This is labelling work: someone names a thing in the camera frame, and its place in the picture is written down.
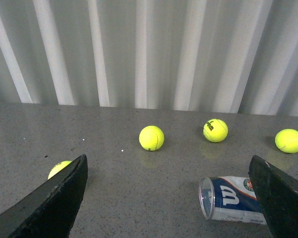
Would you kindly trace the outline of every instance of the wilson logo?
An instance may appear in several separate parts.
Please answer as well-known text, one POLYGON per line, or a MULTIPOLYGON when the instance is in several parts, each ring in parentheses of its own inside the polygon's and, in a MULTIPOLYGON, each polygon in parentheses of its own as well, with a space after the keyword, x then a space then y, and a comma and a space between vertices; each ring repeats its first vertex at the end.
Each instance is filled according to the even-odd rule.
POLYGON ((239 199, 236 196, 236 192, 233 189, 223 186, 220 186, 222 190, 222 197, 223 197, 223 205, 226 206, 228 204, 236 205, 239 203, 239 199))
POLYGON ((214 127, 211 125, 213 121, 207 122, 207 127, 212 131, 214 127))

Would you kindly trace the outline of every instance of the tennis ball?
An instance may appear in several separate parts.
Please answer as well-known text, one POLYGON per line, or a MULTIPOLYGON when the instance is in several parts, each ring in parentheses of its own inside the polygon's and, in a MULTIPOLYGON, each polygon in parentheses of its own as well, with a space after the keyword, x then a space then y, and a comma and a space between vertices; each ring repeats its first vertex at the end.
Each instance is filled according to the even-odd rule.
POLYGON ((220 119, 211 119, 203 127, 203 135, 211 142, 220 142, 227 137, 228 127, 220 119))
POLYGON ((63 161, 55 165, 49 173, 48 179, 56 175, 59 171, 64 169, 67 165, 69 165, 71 161, 63 161))
POLYGON ((298 152, 298 131, 284 129, 277 133, 275 143, 278 149, 285 153, 298 152))
POLYGON ((139 142, 144 149, 155 151, 163 145, 164 134, 159 127, 149 125, 140 132, 139 142))

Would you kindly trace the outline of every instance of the clear plastic lid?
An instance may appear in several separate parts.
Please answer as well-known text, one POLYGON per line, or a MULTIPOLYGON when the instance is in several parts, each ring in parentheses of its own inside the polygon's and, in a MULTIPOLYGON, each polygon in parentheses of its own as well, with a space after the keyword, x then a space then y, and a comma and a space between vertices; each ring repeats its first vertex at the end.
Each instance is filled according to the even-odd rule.
POLYGON ((199 185, 199 197, 201 208, 205 219, 210 219, 213 215, 215 206, 215 193, 212 181, 209 178, 203 178, 199 185))

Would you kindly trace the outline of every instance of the can label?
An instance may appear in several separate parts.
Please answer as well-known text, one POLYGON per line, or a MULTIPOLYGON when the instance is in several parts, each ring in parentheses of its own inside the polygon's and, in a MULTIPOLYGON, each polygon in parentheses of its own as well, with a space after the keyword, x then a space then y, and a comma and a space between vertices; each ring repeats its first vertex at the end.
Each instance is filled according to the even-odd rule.
POLYGON ((249 178, 208 178, 200 184, 200 201, 206 219, 266 224, 249 178))

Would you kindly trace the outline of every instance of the red logo on can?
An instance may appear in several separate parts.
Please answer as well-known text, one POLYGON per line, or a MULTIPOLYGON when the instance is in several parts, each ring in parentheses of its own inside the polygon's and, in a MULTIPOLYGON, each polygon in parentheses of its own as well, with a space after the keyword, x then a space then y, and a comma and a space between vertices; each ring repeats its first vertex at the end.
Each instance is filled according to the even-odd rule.
POLYGON ((252 182, 250 181, 249 178, 245 179, 244 182, 243 182, 243 185, 244 187, 248 190, 248 191, 251 191, 253 192, 253 185, 252 185, 252 182))

